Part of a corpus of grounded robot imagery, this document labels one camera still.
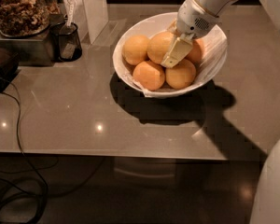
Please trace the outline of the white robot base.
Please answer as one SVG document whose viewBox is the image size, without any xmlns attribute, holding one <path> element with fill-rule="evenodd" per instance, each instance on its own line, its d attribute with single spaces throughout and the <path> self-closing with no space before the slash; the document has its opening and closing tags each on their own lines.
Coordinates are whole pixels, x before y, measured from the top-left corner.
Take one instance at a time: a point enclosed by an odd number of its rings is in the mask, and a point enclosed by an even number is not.
<svg viewBox="0 0 280 224">
<path fill-rule="evenodd" d="M 263 165 L 249 224 L 280 224 L 280 140 Z"/>
</svg>

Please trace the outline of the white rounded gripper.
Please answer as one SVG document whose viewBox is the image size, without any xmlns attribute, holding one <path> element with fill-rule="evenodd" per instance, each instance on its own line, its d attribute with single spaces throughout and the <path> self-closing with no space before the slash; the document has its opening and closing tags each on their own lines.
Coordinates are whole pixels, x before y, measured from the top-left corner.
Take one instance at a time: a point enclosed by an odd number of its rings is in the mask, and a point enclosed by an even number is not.
<svg viewBox="0 0 280 224">
<path fill-rule="evenodd" d="M 161 65 L 173 68 L 192 50 L 192 39 L 206 36 L 218 22 L 218 16 L 209 13 L 196 0 L 185 0 L 177 12 L 176 20 L 167 27 L 174 38 Z"/>
</svg>

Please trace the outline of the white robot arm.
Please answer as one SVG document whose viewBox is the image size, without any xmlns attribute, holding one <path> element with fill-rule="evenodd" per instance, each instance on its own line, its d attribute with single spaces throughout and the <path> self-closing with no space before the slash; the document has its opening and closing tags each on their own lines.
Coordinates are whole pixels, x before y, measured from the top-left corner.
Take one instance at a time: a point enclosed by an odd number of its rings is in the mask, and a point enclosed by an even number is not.
<svg viewBox="0 0 280 224">
<path fill-rule="evenodd" d="M 161 65 L 176 66 L 191 51 L 192 40 L 206 36 L 222 12 L 239 0 L 185 0 L 179 8 L 175 22 L 170 26 L 174 33 L 170 47 Z M 273 24 L 280 31 L 280 0 L 259 0 Z"/>
</svg>

